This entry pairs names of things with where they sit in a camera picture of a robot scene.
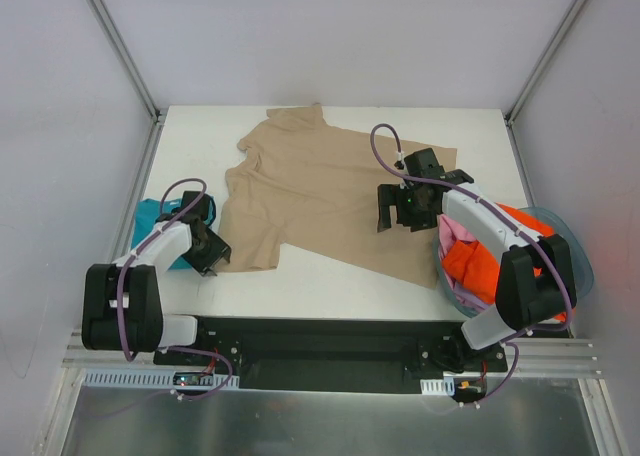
tabletop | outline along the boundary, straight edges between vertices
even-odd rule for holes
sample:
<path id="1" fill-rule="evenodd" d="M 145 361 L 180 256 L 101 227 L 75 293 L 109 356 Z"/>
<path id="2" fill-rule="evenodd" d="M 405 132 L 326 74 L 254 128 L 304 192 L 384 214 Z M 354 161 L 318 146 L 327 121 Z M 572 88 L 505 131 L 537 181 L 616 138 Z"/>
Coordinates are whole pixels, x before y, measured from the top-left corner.
<path id="1" fill-rule="evenodd" d="M 225 171 L 244 160 L 238 141 L 266 119 L 266 106 L 172 106 L 167 114 L 144 198 L 160 199 L 173 182 L 187 177 L 207 182 L 222 208 L 229 193 Z M 495 109 L 324 107 L 328 124 L 370 132 L 393 125 L 400 137 L 457 148 L 458 168 L 485 195 L 514 207 L 526 206 L 524 189 L 502 113 Z M 389 162 L 395 154 L 383 155 Z M 178 198 L 176 188 L 170 197 Z M 219 219 L 212 229 L 217 231 Z M 464 320 L 440 283 L 427 289 L 406 281 L 283 244 L 278 268 L 221 273 L 202 278 L 192 270 L 159 279 L 168 314 L 262 318 Z"/>

beige fabric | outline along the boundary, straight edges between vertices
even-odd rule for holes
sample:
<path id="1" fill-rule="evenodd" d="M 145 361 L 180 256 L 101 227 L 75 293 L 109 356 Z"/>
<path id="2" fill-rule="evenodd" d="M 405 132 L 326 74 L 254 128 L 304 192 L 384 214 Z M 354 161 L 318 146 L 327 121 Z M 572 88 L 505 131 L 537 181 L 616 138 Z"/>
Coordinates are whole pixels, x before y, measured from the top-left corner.
<path id="1" fill-rule="evenodd" d="M 233 253 L 231 264 L 217 269 L 276 268 L 280 244 L 286 242 L 434 287 L 430 244 L 435 230 L 411 233 L 394 225 L 376 232 L 377 187 L 399 181 L 375 160 L 369 135 L 327 125 L 317 105 L 272 109 L 267 116 L 238 143 L 247 159 L 226 174 L 230 197 L 222 208 L 220 236 Z M 393 163 L 393 139 L 380 136 L 376 144 Z M 427 147 L 402 145 L 405 154 Z M 454 169 L 455 149 L 434 150 L 446 170 Z"/>

blue plastic basket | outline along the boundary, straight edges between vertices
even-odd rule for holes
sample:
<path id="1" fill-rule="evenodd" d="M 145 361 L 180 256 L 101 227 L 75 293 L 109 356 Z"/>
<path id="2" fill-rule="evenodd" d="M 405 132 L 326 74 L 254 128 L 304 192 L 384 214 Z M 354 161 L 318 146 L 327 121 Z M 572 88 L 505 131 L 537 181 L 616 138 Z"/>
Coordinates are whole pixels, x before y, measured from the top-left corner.
<path id="1" fill-rule="evenodd" d="M 591 269 L 591 264 L 589 263 L 587 255 L 582 249 L 582 246 L 580 246 L 580 243 L 578 243 L 576 237 L 567 227 L 565 222 L 562 221 L 560 216 L 552 213 L 548 209 L 532 207 L 524 208 L 520 211 L 533 216 L 540 222 L 548 224 L 557 234 L 562 236 L 569 243 L 571 263 L 573 265 L 573 277 L 576 283 L 576 296 L 578 300 L 582 299 L 593 287 L 593 270 Z M 460 301 L 458 301 L 458 298 L 453 293 L 453 289 L 451 289 L 451 286 L 449 285 L 449 281 L 447 280 L 444 269 L 442 268 L 442 263 L 440 262 L 440 257 L 438 255 L 439 245 L 440 240 L 436 234 L 433 238 L 433 258 L 436 262 L 436 269 L 438 270 L 438 276 L 440 277 L 440 284 L 442 284 L 444 294 L 449 298 L 449 300 L 451 300 L 454 306 L 458 308 L 458 311 L 465 316 L 472 318 L 478 314 L 478 311 L 468 306 L 464 306 Z"/>

white panel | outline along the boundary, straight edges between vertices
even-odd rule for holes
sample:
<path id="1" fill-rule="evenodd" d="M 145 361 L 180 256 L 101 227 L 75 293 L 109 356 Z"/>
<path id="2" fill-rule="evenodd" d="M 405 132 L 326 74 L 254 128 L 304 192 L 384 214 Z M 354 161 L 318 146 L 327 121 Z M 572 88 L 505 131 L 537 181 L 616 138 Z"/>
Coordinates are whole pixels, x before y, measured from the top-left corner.
<path id="1" fill-rule="evenodd" d="M 572 0 L 105 0 L 171 104 L 507 110 Z"/>
<path id="2" fill-rule="evenodd" d="M 85 0 L 0 0 L 0 454 L 31 454 L 149 132 Z"/>
<path id="3" fill-rule="evenodd" d="M 592 0 L 516 122 L 537 202 L 569 223 L 595 270 L 578 334 L 602 348 L 632 454 L 640 454 L 638 1 Z"/>

red cloth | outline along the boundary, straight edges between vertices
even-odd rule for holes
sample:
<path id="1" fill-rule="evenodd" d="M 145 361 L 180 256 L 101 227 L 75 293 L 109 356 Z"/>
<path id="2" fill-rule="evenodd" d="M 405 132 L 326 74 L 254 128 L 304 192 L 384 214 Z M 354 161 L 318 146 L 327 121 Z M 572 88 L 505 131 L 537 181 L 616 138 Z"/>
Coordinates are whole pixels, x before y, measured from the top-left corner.
<path id="1" fill-rule="evenodd" d="M 512 218 L 543 236 L 551 236 L 554 233 L 551 226 L 538 221 L 533 216 L 503 204 L 498 206 Z M 472 243 L 456 241 L 442 259 L 442 267 L 453 279 L 485 303 L 491 305 L 496 302 L 500 263 L 479 241 Z M 539 269 L 534 271 L 536 276 L 540 273 Z M 564 321 L 565 315 L 558 315 L 556 319 Z"/>

